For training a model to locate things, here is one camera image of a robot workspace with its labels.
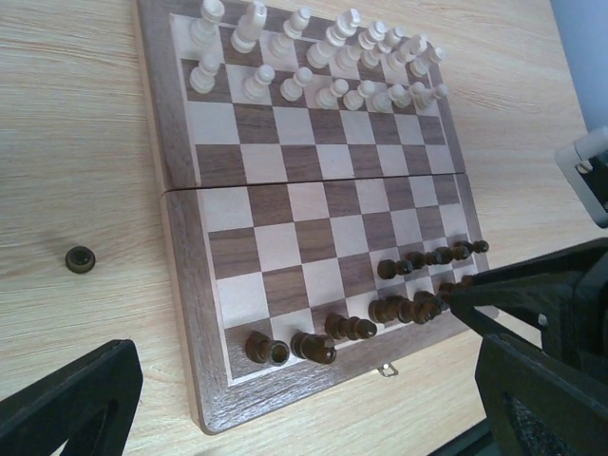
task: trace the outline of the chessboard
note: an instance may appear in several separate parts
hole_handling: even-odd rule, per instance
[[[189,82],[201,51],[190,38],[200,0],[138,0],[134,18],[152,152],[192,414],[224,431],[419,351],[465,329],[449,312],[425,325],[378,324],[377,335],[336,341],[330,365],[297,358],[274,367],[245,355],[252,332],[289,341],[323,333],[329,314],[369,318],[390,295],[436,293],[440,284],[487,269],[485,255],[380,279],[382,259],[482,238],[446,99],[376,112],[320,109],[315,93],[336,78],[377,90],[442,82],[437,66],[414,77],[405,66],[350,71],[311,68],[304,96],[287,102],[282,81],[310,67],[306,50],[333,22],[312,17],[283,59],[268,50],[291,11],[267,8],[254,50],[230,36],[247,3],[225,2],[207,52],[221,62],[213,90]],[[267,64],[275,79],[261,99],[244,81]]]

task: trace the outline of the light square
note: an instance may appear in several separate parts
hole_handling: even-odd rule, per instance
[[[389,199],[382,179],[356,180],[361,214],[389,211]]]
[[[247,183],[284,182],[287,180],[281,147],[277,144],[242,144]]]
[[[274,107],[276,132],[283,145],[314,144],[313,126],[308,109]]]
[[[245,187],[200,190],[199,205],[208,232],[254,226],[249,195]]]
[[[187,102],[194,144],[239,144],[235,109],[227,103]]]
[[[269,317],[262,273],[221,278],[217,284],[224,328]]]
[[[351,152],[346,144],[318,144],[316,152],[319,155],[323,179],[352,179]]]
[[[336,217],[331,218],[331,223],[335,252],[338,257],[349,257],[368,251],[363,217]]]
[[[359,111],[340,111],[348,144],[376,144],[371,129],[370,114]]]
[[[293,223],[257,226],[255,231],[259,264],[263,272],[301,263]]]
[[[294,221],[328,219],[330,211],[323,182],[287,185]]]
[[[411,186],[411,194],[413,195],[416,207],[436,206],[439,204],[432,176],[413,176],[409,178],[409,185]]]
[[[344,298],[344,286],[337,258],[302,265],[306,293],[311,307]]]

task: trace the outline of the table surface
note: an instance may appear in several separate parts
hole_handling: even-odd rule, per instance
[[[548,2],[306,5],[327,17],[357,7],[366,23],[403,24],[447,49],[442,72],[491,266],[601,236],[553,161],[584,127]],[[480,338],[466,332],[396,361],[396,378],[370,372],[219,436],[191,422],[130,8],[3,3],[0,399],[130,338],[144,385],[127,454],[427,454],[482,419]],[[97,254],[88,275],[63,265],[77,243]]]

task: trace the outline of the chess piece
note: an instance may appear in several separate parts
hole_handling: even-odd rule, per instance
[[[376,87],[372,81],[362,81],[356,90],[351,90],[344,96],[344,106],[351,111],[356,111],[373,94],[375,89]]]
[[[294,102],[304,93],[304,87],[313,79],[313,72],[305,66],[298,68],[294,76],[281,84],[281,95],[288,102]]]
[[[243,93],[250,100],[259,100],[266,90],[268,85],[275,78],[275,71],[270,65],[260,66],[253,76],[247,78],[243,84]]]
[[[224,12],[224,5],[219,0],[202,1],[200,19],[196,19],[190,25],[190,37],[195,45],[201,48],[208,48],[211,45]]]
[[[230,37],[233,48],[241,54],[248,54],[256,46],[266,24],[266,6],[256,0],[247,7],[247,12],[238,19],[237,28]]]
[[[336,351],[333,339],[328,335],[297,333],[292,339],[292,352],[298,358],[310,359],[319,364],[335,361]]]
[[[361,63],[364,67],[372,69],[378,66],[380,58],[383,54],[388,54],[392,49],[401,43],[401,40],[406,36],[406,31],[401,27],[390,29],[384,37],[384,40],[379,42],[373,49],[365,50],[361,55]]]
[[[277,58],[285,57],[292,48],[294,40],[302,36],[302,31],[311,20],[311,11],[300,8],[294,11],[291,17],[283,23],[283,32],[273,35],[268,43],[268,50]]]
[[[427,38],[423,35],[412,36],[387,57],[387,65],[395,71],[399,71],[404,69],[407,62],[412,61],[415,56],[422,54],[425,50],[427,50]]]
[[[335,62],[345,71],[356,66],[363,52],[374,49],[376,44],[384,39],[386,33],[387,26],[384,22],[372,22],[369,28],[359,33],[355,45],[338,50]]]
[[[289,347],[281,340],[271,340],[261,332],[253,331],[245,343],[245,354],[254,363],[282,366],[289,359]]]
[[[376,325],[356,316],[345,318],[342,315],[331,313],[325,321],[325,333],[336,340],[345,337],[350,340],[369,339],[374,337],[377,332]]]
[[[218,71],[219,58],[214,54],[204,54],[190,72],[190,86],[198,93],[209,93],[216,83]]]
[[[342,48],[346,39],[357,32],[361,16],[356,9],[349,9],[340,14],[335,23],[325,30],[323,41],[315,43],[308,48],[306,58],[313,68],[322,68],[332,58],[337,48]]]
[[[423,87],[412,98],[418,109],[427,109],[435,103],[435,100],[441,100],[445,96],[447,96],[447,85],[439,84],[434,88]]]
[[[338,98],[349,90],[349,83],[344,79],[336,79],[329,87],[323,87],[316,92],[316,103],[323,109],[338,107]]]
[[[446,53],[440,47],[429,46],[425,52],[409,62],[409,71],[417,78],[427,74],[432,64],[439,64],[446,58]]]

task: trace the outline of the white chess piece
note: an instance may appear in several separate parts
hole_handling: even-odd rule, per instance
[[[216,84],[219,58],[215,54],[204,54],[199,65],[190,72],[190,86],[198,93],[209,93]]]
[[[356,90],[351,90],[344,96],[344,106],[351,111],[356,111],[363,105],[366,98],[373,95],[375,89],[372,81],[362,81]]]
[[[427,109],[431,107],[435,100],[441,100],[447,96],[447,85],[439,84],[434,88],[426,88],[422,87],[422,89],[418,89],[416,94],[414,95],[414,104],[419,109]]]
[[[216,36],[217,24],[225,12],[219,0],[203,0],[200,4],[200,19],[190,25],[192,42],[200,48],[207,48]]]
[[[390,29],[380,43],[378,43],[374,49],[366,50],[361,56],[361,63],[364,67],[372,69],[377,67],[380,63],[382,54],[388,54],[392,49],[397,46],[401,40],[406,36],[406,31],[402,27],[395,27]]]
[[[422,78],[432,64],[439,64],[445,58],[446,52],[442,48],[429,46],[426,52],[409,63],[409,70],[417,78]]]
[[[250,100],[256,101],[262,98],[268,85],[275,78],[275,70],[270,65],[260,66],[253,76],[243,83],[243,93]]]
[[[322,68],[332,58],[337,48],[342,48],[346,39],[357,32],[361,16],[356,9],[349,9],[340,14],[335,23],[325,30],[323,41],[315,43],[308,48],[306,58],[313,68]]]
[[[247,12],[240,16],[237,28],[230,37],[230,42],[237,52],[247,54],[254,49],[264,30],[267,14],[266,6],[258,0],[247,7]]]
[[[344,79],[336,79],[329,87],[316,92],[316,103],[323,109],[332,109],[338,106],[338,98],[349,90],[349,83]]]
[[[407,62],[412,61],[415,56],[422,54],[427,50],[427,38],[423,35],[412,36],[389,57],[387,57],[387,65],[399,71],[404,69]]]
[[[311,21],[311,11],[301,8],[295,11],[291,17],[283,23],[283,32],[273,35],[268,43],[268,50],[277,58],[285,57],[292,47],[294,40],[302,36],[302,31]]]
[[[288,102],[294,102],[304,93],[304,87],[313,79],[313,72],[305,66],[298,68],[292,78],[281,84],[281,95]]]
[[[361,55],[366,50],[372,50],[376,44],[381,42],[387,34],[387,26],[384,22],[375,21],[370,27],[359,33],[357,43],[354,46],[342,47],[335,56],[335,62],[343,70],[357,65]]]

